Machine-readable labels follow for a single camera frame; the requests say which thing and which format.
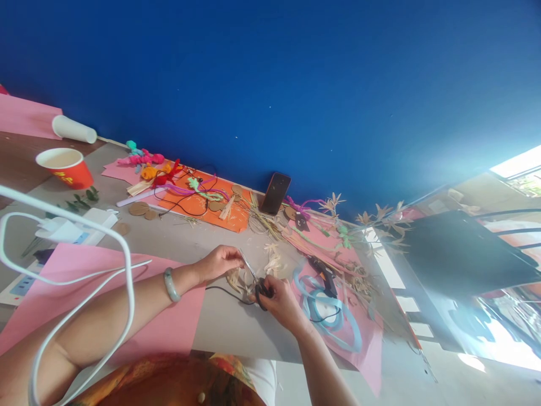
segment pink paper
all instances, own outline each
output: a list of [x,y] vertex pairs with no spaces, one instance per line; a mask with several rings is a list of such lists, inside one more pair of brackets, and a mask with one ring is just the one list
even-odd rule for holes
[[[315,270],[310,266],[309,263],[306,263],[302,272],[300,273],[299,278],[304,275],[310,275],[319,279],[319,276],[316,276]],[[301,304],[301,293],[295,286],[292,284],[293,292]],[[375,319],[371,320],[368,316],[368,309],[364,306],[357,298],[351,289],[348,287],[346,291],[347,297],[344,297],[344,289],[338,287],[336,291],[338,292],[338,299],[343,303],[346,303],[349,311],[355,317],[355,321],[359,327],[362,338],[362,347],[361,352],[352,353],[340,348],[329,336],[322,335],[323,340],[333,352],[338,354],[340,357],[351,363],[355,368],[357,368],[366,382],[374,392],[375,396],[379,396],[381,387],[382,387],[382,338],[383,330],[381,326],[383,325],[383,319],[381,316],[375,312]],[[344,326],[341,331],[333,332],[337,337],[342,339],[347,343],[353,343],[353,333],[351,330],[351,325],[348,324],[347,319],[344,321]]]
[[135,173],[135,167],[131,165],[119,165],[113,162],[103,166],[105,170],[101,173],[103,176],[125,180],[130,185],[138,184],[142,181],[141,173]]
[[[163,166],[163,164],[157,165],[156,168],[160,169]],[[104,165],[103,166],[105,170],[101,173],[103,176],[108,176],[110,178],[120,179],[124,180],[125,182],[129,183],[130,185],[138,184],[143,179],[141,178],[140,173],[135,173],[135,166],[130,165],[119,165],[115,162]],[[163,197],[165,195],[164,192],[158,193],[157,195]],[[160,202],[160,199],[149,196],[142,198],[140,201],[145,202],[149,205],[157,206]]]
[[59,115],[59,108],[0,94],[0,131],[61,140],[52,130]]
[[[326,226],[324,223],[317,222],[320,226],[323,226],[323,228],[327,229],[328,226]],[[295,227],[295,222],[293,220],[289,221],[290,227]],[[304,253],[311,254],[317,256],[317,258],[337,267],[338,269],[344,268],[340,263],[338,263],[335,260],[336,253],[340,253],[338,256],[339,261],[343,263],[357,263],[361,264],[361,260],[359,259],[359,256],[355,252],[353,248],[346,249],[346,248],[339,248],[338,250],[334,250],[334,248],[342,243],[342,239],[338,237],[338,233],[334,230],[330,230],[329,237],[326,237],[325,234],[323,234],[314,224],[308,223],[308,228],[310,231],[303,231],[303,235],[310,239],[310,241],[315,242],[317,245],[320,245],[327,250],[323,250],[321,248],[315,247],[309,242],[305,241],[296,231],[291,230],[291,235],[285,235],[284,232],[282,235],[291,243],[293,246],[295,246],[297,249],[301,250]]]
[[[132,255],[134,264],[148,259],[152,259],[152,262],[133,269],[134,280],[146,279],[163,273],[167,267],[182,265],[150,255]],[[68,281],[123,265],[123,253],[119,251],[87,245],[59,244],[40,275],[55,281]],[[67,286],[53,286],[36,280],[0,334],[0,355],[39,326],[78,305],[105,278],[107,275],[100,275]],[[123,286],[125,282],[124,274],[120,274],[100,293]],[[124,343],[114,354],[114,362],[123,364],[145,355],[163,352],[189,355],[204,297],[204,286],[186,292],[178,304],[162,311]]]

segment person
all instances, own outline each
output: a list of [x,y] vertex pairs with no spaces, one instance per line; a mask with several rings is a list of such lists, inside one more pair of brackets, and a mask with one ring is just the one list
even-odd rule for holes
[[[220,245],[199,262],[172,271],[180,295],[195,286],[243,267],[238,249]],[[296,338],[313,405],[357,405],[329,350],[300,308],[287,280],[267,276],[273,297],[261,303]],[[135,318],[128,340],[161,311],[172,305],[163,275],[134,284]],[[38,371],[42,405],[60,401],[77,374],[99,361],[125,327],[126,289],[104,293],[62,327],[47,346]],[[34,356],[59,317],[34,331],[0,357],[0,405],[27,405]],[[198,359],[160,355],[118,368],[79,394],[73,405],[109,404],[238,404],[264,405],[250,375],[232,356]]]

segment blue wall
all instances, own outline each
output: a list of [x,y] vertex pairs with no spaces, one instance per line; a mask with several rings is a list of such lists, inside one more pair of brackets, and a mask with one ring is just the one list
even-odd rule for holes
[[342,216],[541,144],[541,6],[477,1],[3,1],[0,82]]

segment black cable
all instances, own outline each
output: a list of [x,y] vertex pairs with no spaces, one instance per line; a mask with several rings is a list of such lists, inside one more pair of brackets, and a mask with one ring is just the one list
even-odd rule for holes
[[322,322],[324,322],[325,320],[327,320],[328,318],[338,315],[338,313],[340,313],[340,310],[342,310],[342,309],[338,309],[338,311],[337,311],[336,313],[334,313],[334,314],[332,314],[332,315],[329,315],[329,316],[327,316],[327,317],[324,317],[324,318],[321,319],[321,320],[312,320],[312,319],[310,319],[310,321],[313,322],[313,323],[322,323]]
[[[182,179],[183,177],[185,177],[186,175],[192,175],[192,176],[196,176],[195,175],[195,172],[201,170],[202,168],[204,168],[205,166],[212,166],[212,168],[215,170],[215,174],[216,174],[216,167],[213,165],[213,164],[204,164],[203,166],[200,166],[199,168],[197,169],[190,169],[188,168],[187,166],[184,165],[184,167],[181,169],[181,170],[184,170],[184,174],[181,175],[181,176],[173,176],[173,178],[175,178],[176,180],[180,180]],[[156,175],[158,175],[159,173],[164,173],[164,171],[161,171],[161,170],[158,170],[158,172],[156,173]],[[202,190],[200,190],[200,192],[207,192],[209,189],[213,189],[214,186],[216,186],[216,183],[218,182],[218,176],[216,175],[215,176],[215,180],[214,180],[214,184],[212,184],[212,186],[210,188],[202,188]],[[169,213],[172,209],[174,209],[175,207],[180,207],[185,213],[187,213],[188,215],[192,216],[192,217],[200,217],[200,216],[203,216],[207,213],[207,211],[209,210],[209,201],[205,199],[205,211],[203,213],[199,213],[199,214],[194,214],[194,213],[190,213],[189,211],[187,211],[184,207],[182,207],[182,205],[180,204],[181,201],[183,201],[184,199],[188,198],[188,197],[191,197],[191,196],[194,196],[194,195],[197,195],[198,193],[197,192],[193,192],[191,193],[190,195],[186,195],[182,198],[180,198],[179,200],[177,200],[176,202],[173,202],[173,201],[170,201],[170,200],[167,200],[167,199],[164,199],[164,198],[161,198],[161,197],[158,197],[156,196],[156,189],[154,189],[154,197],[160,201],[164,201],[166,203],[171,203],[173,204],[172,207],[169,208],[168,211],[164,212],[164,213],[160,213],[158,214],[158,216],[161,218],[163,215]]]
[[[231,292],[228,291],[227,289],[222,288],[221,286],[207,286],[207,287],[205,288],[205,290],[209,290],[209,289],[220,289],[220,290],[226,292],[229,296],[231,296],[231,297],[235,298],[236,300],[238,300],[239,302],[241,302],[243,305],[249,306],[249,305],[253,305],[253,304],[255,303],[255,302],[245,302],[245,301],[242,300],[240,297],[235,296],[233,293],[231,293]],[[333,317],[333,316],[338,315],[338,314],[340,313],[341,310],[342,310],[342,309],[338,309],[338,311],[337,311],[336,313],[331,314],[331,315],[329,315],[329,316],[326,316],[326,317],[324,317],[324,318],[321,319],[321,320],[312,320],[312,319],[310,319],[310,321],[313,322],[313,323],[322,323],[322,322],[324,322],[325,320],[329,319],[330,317]]]
[[221,286],[207,286],[205,288],[205,290],[209,290],[209,289],[220,289],[220,290],[223,290],[224,292],[226,292],[229,296],[231,297],[234,297],[236,300],[238,300],[239,302],[241,302],[243,305],[253,305],[255,302],[245,302],[244,300],[242,300],[240,297],[237,297],[235,296],[233,293],[231,293],[230,291],[228,291],[227,289],[224,289],[222,288]]

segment white cable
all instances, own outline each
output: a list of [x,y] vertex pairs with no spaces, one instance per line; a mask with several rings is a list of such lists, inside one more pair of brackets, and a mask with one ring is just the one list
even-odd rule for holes
[[[80,224],[83,224],[85,226],[89,226],[91,228],[94,228],[94,229],[96,229],[96,230],[98,230],[98,231],[100,231],[100,232],[102,232],[102,233],[104,233],[104,234],[106,234],[108,236],[111,236],[115,240],[117,240],[119,242],[120,246],[122,247],[122,250],[124,251],[124,262],[125,262],[124,269],[118,270],[113,275],[109,276],[83,302],[81,302],[76,308],[71,310],[71,312],[68,313],[66,315],[66,317],[63,318],[62,321],[60,323],[58,323],[58,325],[55,328],[53,328],[53,330],[49,333],[47,338],[41,344],[41,347],[39,348],[38,353],[36,354],[36,357],[34,358],[34,363],[32,365],[31,378],[30,378],[30,382],[29,382],[29,385],[28,385],[28,402],[29,402],[29,404],[31,406],[40,406],[40,403],[39,403],[39,400],[38,400],[38,388],[37,388],[37,377],[38,377],[38,370],[39,370],[39,362],[41,361],[41,357],[42,357],[43,352],[45,351],[45,348],[47,347],[49,341],[53,338],[55,333],[82,306],[84,306],[85,303],[87,303],[93,296],[95,296],[96,293],[99,292],[100,289],[103,288],[103,286],[105,286],[112,278],[114,278],[115,276],[117,276],[120,273],[125,271],[125,273],[126,273],[126,290],[127,290],[127,294],[128,294],[128,318],[127,318],[127,321],[126,321],[126,326],[124,327],[124,330],[122,331],[122,334],[120,335],[118,341],[113,345],[113,348],[111,348],[111,350],[107,354],[105,354],[105,356],[98,362],[96,367],[94,367],[94,369],[92,370],[90,375],[79,386],[79,388],[77,388],[77,390],[74,393],[72,393],[71,396],[69,396],[67,399],[63,399],[60,402],[53,405],[53,406],[64,406],[64,405],[68,404],[70,401],[72,401],[81,392],[81,390],[90,382],[90,380],[98,373],[98,371],[101,369],[101,367],[103,367],[103,365],[109,360],[109,358],[113,355],[113,353],[120,347],[120,345],[122,345],[122,343],[124,342],[128,332],[130,331],[131,324],[133,323],[133,320],[134,320],[134,311],[135,311],[134,285],[133,285],[133,278],[132,278],[132,273],[131,273],[131,270],[132,270],[133,266],[131,264],[130,248],[128,247],[128,244],[127,244],[126,240],[119,233],[117,233],[116,231],[113,231],[113,230],[111,230],[109,228],[105,228],[101,224],[97,224],[97,223],[95,223],[93,221],[90,221],[90,220],[88,220],[88,219],[86,219],[84,217],[81,217],[81,216],[79,216],[77,214],[71,213],[71,212],[69,212],[67,210],[64,210],[64,209],[61,209],[61,208],[59,208],[57,206],[53,206],[53,205],[51,205],[49,203],[38,200],[36,198],[27,196],[27,195],[25,195],[23,193],[14,191],[13,189],[7,188],[7,187],[2,186],[2,185],[0,185],[0,195],[6,196],[6,197],[11,198],[13,200],[20,201],[21,203],[33,206],[33,207],[35,207],[37,209],[41,209],[41,210],[44,210],[46,212],[53,213],[53,214],[56,214],[58,216],[64,217],[64,218],[66,218],[68,220],[71,220],[72,222],[80,223]],[[2,261],[6,266],[13,269],[14,271],[23,273],[23,274],[31,276],[31,277],[34,277],[34,278],[39,279],[39,280],[41,280],[41,281],[43,281],[45,283],[49,283],[49,284],[57,285],[57,286],[58,285],[68,285],[68,284],[76,283],[76,282],[79,282],[79,281],[84,280],[86,278],[89,278],[91,276],[100,275],[100,274],[106,273],[106,272],[112,272],[112,271],[96,272],[96,273],[93,273],[92,275],[87,275],[87,276],[85,276],[83,278],[79,278],[79,279],[76,279],[76,280],[73,280],[73,281],[59,283],[59,282],[54,282],[54,281],[51,281],[49,279],[46,279],[46,278],[40,276],[39,274],[30,272],[30,271],[26,270],[25,268],[20,267],[16,263],[12,262],[7,257],[7,255],[6,255],[5,251],[4,251],[4,241],[5,241],[5,238],[6,238],[6,224],[7,224],[7,221],[9,220],[10,217],[13,217],[13,216],[16,216],[16,215],[27,217],[27,218],[36,220],[36,221],[38,221],[40,223],[43,222],[42,219],[40,219],[40,218],[38,218],[36,216],[27,214],[27,213],[8,213],[4,217],[2,217],[2,219],[0,219],[0,261]]]

